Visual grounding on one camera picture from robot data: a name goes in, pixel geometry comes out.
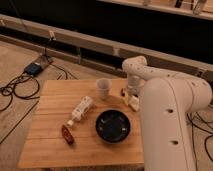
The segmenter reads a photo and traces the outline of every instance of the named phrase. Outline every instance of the brown object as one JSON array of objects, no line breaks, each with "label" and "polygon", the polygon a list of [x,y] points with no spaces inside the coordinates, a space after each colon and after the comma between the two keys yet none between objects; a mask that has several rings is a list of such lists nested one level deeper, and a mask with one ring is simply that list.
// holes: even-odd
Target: brown object
[{"label": "brown object", "polygon": [[[143,164],[143,148],[139,116],[127,107],[120,96],[125,79],[113,79],[109,97],[103,101],[96,91],[96,80],[48,80],[27,136],[19,168],[54,168],[78,166]],[[95,106],[72,129],[72,148],[61,135],[61,126],[84,96]],[[95,130],[97,117],[107,109],[117,109],[129,118],[131,130],[118,144],[107,144]]]},{"label": "brown object", "polygon": [[67,144],[72,145],[74,143],[74,138],[72,134],[70,133],[69,128],[67,128],[66,125],[62,125],[61,133],[64,139],[66,140]]}]

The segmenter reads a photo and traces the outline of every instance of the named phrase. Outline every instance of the paper cup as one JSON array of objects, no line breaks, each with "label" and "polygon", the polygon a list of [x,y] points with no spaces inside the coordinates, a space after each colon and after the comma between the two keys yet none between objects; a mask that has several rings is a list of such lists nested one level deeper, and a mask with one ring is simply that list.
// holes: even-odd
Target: paper cup
[{"label": "paper cup", "polygon": [[101,78],[96,81],[96,88],[102,100],[106,100],[111,88],[112,82],[109,79]]}]

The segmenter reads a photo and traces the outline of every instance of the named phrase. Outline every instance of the power cord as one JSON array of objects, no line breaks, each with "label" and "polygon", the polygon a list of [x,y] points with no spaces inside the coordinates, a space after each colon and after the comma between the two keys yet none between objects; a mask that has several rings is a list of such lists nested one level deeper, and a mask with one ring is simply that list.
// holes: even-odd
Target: power cord
[{"label": "power cord", "polygon": [[[28,81],[34,81],[36,83],[36,89],[34,92],[32,92],[30,95],[26,95],[26,96],[22,96],[19,95],[17,93],[16,88],[21,85],[24,84]],[[38,82],[38,80],[34,77],[32,77],[31,75],[22,73],[20,76],[15,77],[14,79],[12,79],[7,85],[0,87],[0,95],[3,97],[9,97],[10,100],[8,102],[7,105],[5,105],[3,108],[0,109],[0,112],[5,111],[6,109],[8,109],[8,107],[12,104],[13,102],[13,97],[17,97],[19,99],[22,100],[33,100],[33,99],[38,99],[39,97],[35,97],[35,95],[40,91],[40,84]]]},{"label": "power cord", "polygon": [[45,44],[44,46],[44,54],[43,54],[43,57],[45,57],[46,61],[49,63],[49,65],[55,67],[56,69],[60,70],[60,71],[63,71],[63,73],[65,74],[65,80],[67,80],[69,78],[69,76],[71,76],[71,78],[73,79],[78,79],[74,74],[72,74],[70,71],[68,71],[67,69],[59,66],[59,65],[55,65],[55,64],[52,64],[52,62],[49,60],[50,57],[48,56],[47,54],[47,48],[48,46],[50,45],[50,43],[54,40],[53,37],[51,37],[48,42]]},{"label": "power cord", "polygon": [[[210,154],[209,152],[209,149],[208,149],[208,141],[213,138],[213,127],[210,125],[212,124],[213,122],[212,121],[206,121],[198,112],[195,113],[194,116],[192,116],[192,113],[190,114],[187,114],[187,119],[189,120],[191,126],[192,126],[192,146],[193,146],[193,151],[194,151],[194,155],[195,155],[195,160],[196,160],[196,169],[198,171],[198,167],[197,167],[197,156],[196,156],[196,151],[195,151],[195,135],[194,135],[194,128],[197,128],[198,130],[201,130],[203,132],[206,132],[210,135],[208,135],[205,140],[204,140],[204,148],[205,148],[205,152],[208,156],[208,158],[210,159],[211,162],[213,162],[213,157],[212,155]],[[210,130],[207,130],[201,126],[199,126],[198,124],[195,123],[195,119],[197,121],[199,121],[199,123],[202,123],[204,125],[206,125]]]}]

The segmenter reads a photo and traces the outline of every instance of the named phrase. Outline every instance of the dark blue bowl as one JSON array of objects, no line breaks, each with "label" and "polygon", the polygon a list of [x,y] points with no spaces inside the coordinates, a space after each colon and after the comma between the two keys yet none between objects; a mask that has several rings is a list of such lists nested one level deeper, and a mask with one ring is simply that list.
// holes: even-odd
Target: dark blue bowl
[{"label": "dark blue bowl", "polygon": [[122,112],[106,110],[96,120],[96,131],[106,142],[118,143],[128,136],[130,122]]}]

